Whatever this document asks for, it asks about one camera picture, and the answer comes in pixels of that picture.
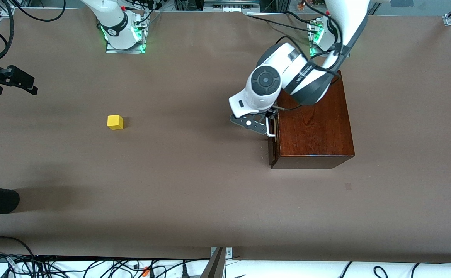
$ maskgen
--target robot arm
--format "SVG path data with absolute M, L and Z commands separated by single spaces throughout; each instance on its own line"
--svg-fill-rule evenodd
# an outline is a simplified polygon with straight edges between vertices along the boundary
M 324 21 L 326 26 L 321 29 L 321 35 L 325 36 L 320 35 L 315 43 L 328 45 L 330 54 L 321 66 L 307 60 L 288 43 L 275 44 L 267 49 L 248 78 L 245 89 L 230 97 L 229 104 L 234 113 L 231 121 L 266 134 L 265 125 L 252 120 L 251 116 L 262 114 L 262 120 L 271 116 L 271 106 L 281 89 L 300 105 L 312 105 L 321 100 L 334 77 L 327 71 L 337 72 L 366 26 L 369 1 L 326 0 L 331 17 Z M 255 130 L 253 127 L 256 125 L 263 126 Z
M 115 49 L 128 49 L 139 42 L 141 16 L 130 10 L 123 10 L 115 0 L 81 0 L 97 16 L 102 25 L 105 39 Z

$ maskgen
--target brown wooden box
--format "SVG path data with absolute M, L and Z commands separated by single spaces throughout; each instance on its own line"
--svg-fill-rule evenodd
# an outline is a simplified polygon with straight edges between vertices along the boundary
M 282 92 L 278 105 L 298 104 Z M 331 169 L 354 157 L 342 79 L 317 104 L 280 111 L 274 126 L 276 138 L 268 143 L 272 169 Z

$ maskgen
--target yellow block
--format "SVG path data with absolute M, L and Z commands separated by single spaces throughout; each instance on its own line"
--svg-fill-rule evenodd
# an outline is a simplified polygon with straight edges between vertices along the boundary
M 119 115 L 110 115 L 107 117 L 107 126 L 111 130 L 123 129 L 124 119 Z

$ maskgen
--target gray floor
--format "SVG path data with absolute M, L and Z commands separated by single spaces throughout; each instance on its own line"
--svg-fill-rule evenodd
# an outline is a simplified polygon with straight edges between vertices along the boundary
M 377 15 L 443 15 L 451 11 L 451 0 L 392 0 L 381 4 Z

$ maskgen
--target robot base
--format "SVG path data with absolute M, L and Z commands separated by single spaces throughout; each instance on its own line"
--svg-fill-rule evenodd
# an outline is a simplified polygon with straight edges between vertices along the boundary
M 135 14 L 136 21 L 140 21 L 141 18 L 148 17 L 148 11 L 145 11 L 143 15 Z M 107 41 L 107 46 L 105 47 L 105 53 L 125 53 L 125 54 L 141 54 L 146 52 L 146 39 L 148 38 L 148 27 L 150 25 L 150 18 L 148 17 L 145 21 L 142 21 L 138 25 L 135 25 L 136 30 L 134 33 L 141 37 L 141 40 L 134 44 L 128 49 L 116 49 Z

